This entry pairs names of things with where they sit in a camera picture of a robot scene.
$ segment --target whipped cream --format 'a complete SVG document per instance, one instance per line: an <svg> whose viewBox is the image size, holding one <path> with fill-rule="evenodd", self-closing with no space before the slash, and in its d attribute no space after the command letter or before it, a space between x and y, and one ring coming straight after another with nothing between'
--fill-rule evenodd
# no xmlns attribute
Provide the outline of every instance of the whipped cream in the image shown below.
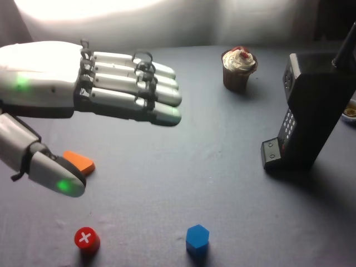
<svg viewBox="0 0 356 267"><path fill-rule="evenodd" d="M253 56L244 50L229 51L224 54L222 61L224 67L230 71L249 71L256 64Z"/></svg>

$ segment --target bowl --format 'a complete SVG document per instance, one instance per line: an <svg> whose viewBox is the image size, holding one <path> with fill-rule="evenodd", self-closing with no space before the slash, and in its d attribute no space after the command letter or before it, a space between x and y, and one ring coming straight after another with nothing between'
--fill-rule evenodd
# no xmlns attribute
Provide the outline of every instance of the bowl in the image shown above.
<svg viewBox="0 0 356 267"><path fill-rule="evenodd" d="M347 104L346 109L352 108L353 110L356 110L356 100L351 99L350 102ZM350 125L356 125L356 117L350 117L345 114L345 111L341 115L341 120L350 124Z"/></svg>

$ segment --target gray tablecloth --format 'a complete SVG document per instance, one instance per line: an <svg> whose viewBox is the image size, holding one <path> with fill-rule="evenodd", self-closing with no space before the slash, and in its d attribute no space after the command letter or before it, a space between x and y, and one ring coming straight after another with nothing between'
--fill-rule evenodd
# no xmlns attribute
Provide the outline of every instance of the gray tablecloth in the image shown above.
<svg viewBox="0 0 356 267"><path fill-rule="evenodd" d="M309 174L268 175L260 145L279 131L281 79L297 50L251 47L259 67L241 97L222 83L228 48L152 52L176 70L177 127L78 112L25 118L54 153L78 152L97 169L72 199L26 177L13 183L0 162L0 266L194 266L185 234L196 224L210 231L206 266L355 266L356 130L339 121ZM101 238L91 261L73 241L83 226Z"/></svg>

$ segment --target blue block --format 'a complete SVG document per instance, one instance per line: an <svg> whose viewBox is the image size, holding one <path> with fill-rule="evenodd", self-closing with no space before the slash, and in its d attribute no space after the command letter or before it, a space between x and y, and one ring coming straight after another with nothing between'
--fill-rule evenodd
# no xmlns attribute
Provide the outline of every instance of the blue block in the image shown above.
<svg viewBox="0 0 356 267"><path fill-rule="evenodd" d="M192 256L201 257L207 252L209 244L209 231L200 224L188 229L186 237L187 251Z"/></svg>

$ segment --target cupcake wrapper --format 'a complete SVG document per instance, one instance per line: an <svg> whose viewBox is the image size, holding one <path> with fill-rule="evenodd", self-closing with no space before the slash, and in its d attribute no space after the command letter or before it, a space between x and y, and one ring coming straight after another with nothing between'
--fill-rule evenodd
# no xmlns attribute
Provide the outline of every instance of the cupcake wrapper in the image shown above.
<svg viewBox="0 0 356 267"><path fill-rule="evenodd" d="M223 67L222 81L224 82L224 86L226 87L226 89L236 93L244 93L246 91L246 85L250 75L257 70L257 66L258 66L257 59L254 55L252 55L256 64L250 71L243 71L243 72L230 71L227 68L225 68L223 62L224 54L228 53L229 51L230 50L227 50L221 55L221 61Z"/></svg>

